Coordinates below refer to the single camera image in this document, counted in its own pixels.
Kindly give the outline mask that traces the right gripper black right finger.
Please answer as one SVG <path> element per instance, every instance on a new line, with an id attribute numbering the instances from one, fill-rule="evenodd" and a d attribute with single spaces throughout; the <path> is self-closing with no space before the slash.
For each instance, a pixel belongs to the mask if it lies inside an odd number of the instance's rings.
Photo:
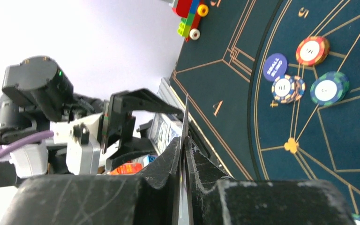
<path id="1" fill-rule="evenodd" d="M 352 225 L 341 193 L 325 180 L 241 181 L 184 140 L 192 225 Z"/>

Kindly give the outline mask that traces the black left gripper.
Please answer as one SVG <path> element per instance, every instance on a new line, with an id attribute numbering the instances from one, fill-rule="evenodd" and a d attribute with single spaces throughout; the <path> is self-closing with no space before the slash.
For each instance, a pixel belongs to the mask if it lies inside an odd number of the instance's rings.
<path id="1" fill-rule="evenodd" d="M 108 148 L 109 133 L 121 128 L 129 112 L 179 114 L 182 110 L 167 104 L 149 89 L 122 91 L 112 94 L 105 101 L 101 113 L 93 114 L 69 124 L 66 165 L 74 175 L 96 175 L 100 157 Z M 123 147 L 107 158 L 107 171 L 136 158 L 155 154 L 154 149 L 131 149 Z"/>

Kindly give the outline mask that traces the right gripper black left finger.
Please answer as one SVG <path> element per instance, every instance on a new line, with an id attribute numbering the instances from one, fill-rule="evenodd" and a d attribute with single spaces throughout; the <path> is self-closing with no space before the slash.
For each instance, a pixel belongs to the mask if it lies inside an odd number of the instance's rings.
<path id="1" fill-rule="evenodd" d="M 134 175 L 47 175 L 26 180 L 3 225 L 175 225 L 180 138 Z"/>

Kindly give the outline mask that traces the blue playing card deck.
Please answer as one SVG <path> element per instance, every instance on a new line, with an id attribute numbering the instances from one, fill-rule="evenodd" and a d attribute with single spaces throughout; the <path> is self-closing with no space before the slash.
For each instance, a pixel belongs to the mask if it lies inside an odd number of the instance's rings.
<path id="1" fill-rule="evenodd" d="M 151 127 L 148 129 L 148 138 L 160 155 L 173 138 L 181 136 L 182 122 L 172 114 L 156 113 Z"/>

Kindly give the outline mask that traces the purple small blind button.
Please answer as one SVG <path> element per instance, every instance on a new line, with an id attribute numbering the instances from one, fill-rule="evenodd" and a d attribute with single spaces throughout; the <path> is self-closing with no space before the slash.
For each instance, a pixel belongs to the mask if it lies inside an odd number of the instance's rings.
<path id="1" fill-rule="evenodd" d="M 263 65 L 263 75 L 267 81 L 273 82 L 277 77 L 285 75 L 288 69 L 288 60 L 281 53 L 270 55 Z"/>

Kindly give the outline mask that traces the orange poker chip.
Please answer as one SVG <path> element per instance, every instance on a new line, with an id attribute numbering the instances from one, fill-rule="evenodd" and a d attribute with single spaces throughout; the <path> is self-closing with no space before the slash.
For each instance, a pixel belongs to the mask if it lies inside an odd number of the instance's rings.
<path id="1" fill-rule="evenodd" d="M 322 63 L 330 52 L 330 42 L 322 36 L 311 36 L 300 42 L 296 50 L 296 60 L 304 66 Z"/>

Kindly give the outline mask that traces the blue playing card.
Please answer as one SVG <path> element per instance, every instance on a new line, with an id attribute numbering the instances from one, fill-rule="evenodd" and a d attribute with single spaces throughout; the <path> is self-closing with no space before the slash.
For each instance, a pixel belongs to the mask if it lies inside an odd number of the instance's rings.
<path id="1" fill-rule="evenodd" d="M 179 136 L 176 152 L 178 153 L 177 172 L 175 177 L 174 201 L 172 210 L 172 225 L 177 225 L 182 215 L 182 210 L 186 209 L 188 223 L 193 225 L 193 206 L 192 206 L 192 187 L 189 177 L 189 163 L 187 152 L 189 152 L 188 130 L 189 130 L 189 106 L 188 95 L 186 95 L 181 136 Z"/>

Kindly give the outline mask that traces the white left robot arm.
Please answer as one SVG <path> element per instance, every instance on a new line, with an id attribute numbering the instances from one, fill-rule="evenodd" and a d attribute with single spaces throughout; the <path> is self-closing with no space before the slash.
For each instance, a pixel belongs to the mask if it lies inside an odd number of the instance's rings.
<path id="1" fill-rule="evenodd" d="M 6 68 L 0 97 L 0 160 L 10 156 L 18 178 L 48 174 L 98 175 L 100 159 L 112 170 L 154 152 L 147 137 L 133 137 L 134 111 L 179 114 L 148 89 L 122 91 L 109 100 L 74 88 L 57 62 L 35 56 Z"/>

